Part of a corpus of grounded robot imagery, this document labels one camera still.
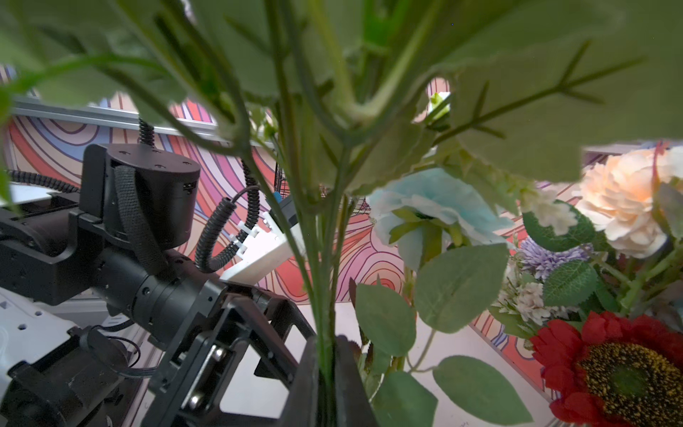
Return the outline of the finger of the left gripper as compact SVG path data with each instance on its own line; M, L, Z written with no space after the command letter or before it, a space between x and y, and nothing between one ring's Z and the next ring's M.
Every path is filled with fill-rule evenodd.
M314 336L308 320L298 306L284 296L254 290L254 301L265 320L258 320L253 331L253 347L260 356L254 374L269 379L294 379L299 362L286 348L286 339L295 328L307 341Z
M275 426L276 418L226 413L222 396L251 347L270 376L290 388L298 362L248 297L220 308L197 302L149 381L154 399L143 426Z

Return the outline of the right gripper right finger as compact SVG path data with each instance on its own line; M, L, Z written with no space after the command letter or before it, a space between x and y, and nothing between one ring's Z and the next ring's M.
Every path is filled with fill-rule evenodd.
M336 336L334 380L336 425L378 427L346 336Z

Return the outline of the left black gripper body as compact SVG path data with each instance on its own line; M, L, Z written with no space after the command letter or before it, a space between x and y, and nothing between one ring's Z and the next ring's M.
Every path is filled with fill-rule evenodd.
M252 298L249 286L229 284L215 274L200 272L183 255L170 251L168 266L150 275L135 256L115 247L105 249L95 263L94 291L113 311L126 315L149 332L149 341L160 350L181 331L184 320L197 302L210 309L220 308L232 296ZM104 357L104 336L99 328L90 330L90 354L105 368L124 378L153 377L157 368L133 369L109 362Z

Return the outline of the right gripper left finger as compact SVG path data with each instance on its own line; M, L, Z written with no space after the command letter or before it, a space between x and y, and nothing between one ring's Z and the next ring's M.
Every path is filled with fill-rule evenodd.
M304 347L295 380L277 427L315 427L318 424L319 366L318 338L309 338Z

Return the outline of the pale teal flower stem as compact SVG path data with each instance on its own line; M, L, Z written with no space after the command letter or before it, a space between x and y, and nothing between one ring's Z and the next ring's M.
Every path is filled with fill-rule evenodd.
M439 334L460 332L498 297L510 257L500 232L510 221L471 185L440 169L393 181L367 202L378 237L398 249L410 272L403 292L380 284L356 289L377 422L431 426L444 394L492 425L529 423L531 413L496 368L464 355L427 359Z

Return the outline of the white green flower bunch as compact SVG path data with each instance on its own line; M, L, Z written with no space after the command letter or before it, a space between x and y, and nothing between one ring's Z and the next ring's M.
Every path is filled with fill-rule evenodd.
M272 117L305 231L295 251L333 378L333 293L350 202L418 170L476 174L491 245L502 211L565 233L538 181L574 181L586 146L682 135L679 1L5 1L1 88L85 106L123 93L142 117L252 158Z

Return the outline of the white purple mixed bouquet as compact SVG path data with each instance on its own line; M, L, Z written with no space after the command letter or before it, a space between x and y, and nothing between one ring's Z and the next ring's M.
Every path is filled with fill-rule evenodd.
M577 320L598 287L590 220L546 190L520 200L526 238L516 240L489 313L510 336L529 339L552 320Z

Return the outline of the red flower stem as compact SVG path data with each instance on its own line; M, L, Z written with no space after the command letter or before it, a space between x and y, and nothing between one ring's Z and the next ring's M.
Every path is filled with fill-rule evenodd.
M591 313L576 329L552 320L531 340L551 412L590 426L680 426L682 335L659 320Z

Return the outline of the cream peach rose bunch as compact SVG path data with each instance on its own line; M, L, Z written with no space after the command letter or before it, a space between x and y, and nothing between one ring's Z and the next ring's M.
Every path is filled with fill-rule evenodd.
M682 195L682 148L660 143L610 156L589 169L579 184L576 208L598 236L589 259L621 287L617 298L627 311L646 287L670 280L682 267L682 238L665 213L665 199Z

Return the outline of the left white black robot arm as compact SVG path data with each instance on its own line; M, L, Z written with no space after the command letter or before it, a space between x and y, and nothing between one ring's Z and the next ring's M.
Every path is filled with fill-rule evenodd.
M296 305L221 280L216 213L197 260L190 238L200 166L133 144L85 149L82 185L56 183L48 199L1 212L1 415L10 426L104 426L126 386L148 383L146 426L272 426L223 412L222 395L248 349L259 377L295 384L308 367L286 348L292 328L313 330ZM137 347L113 327L77 327L37 305L92 290L164 356L139 368Z

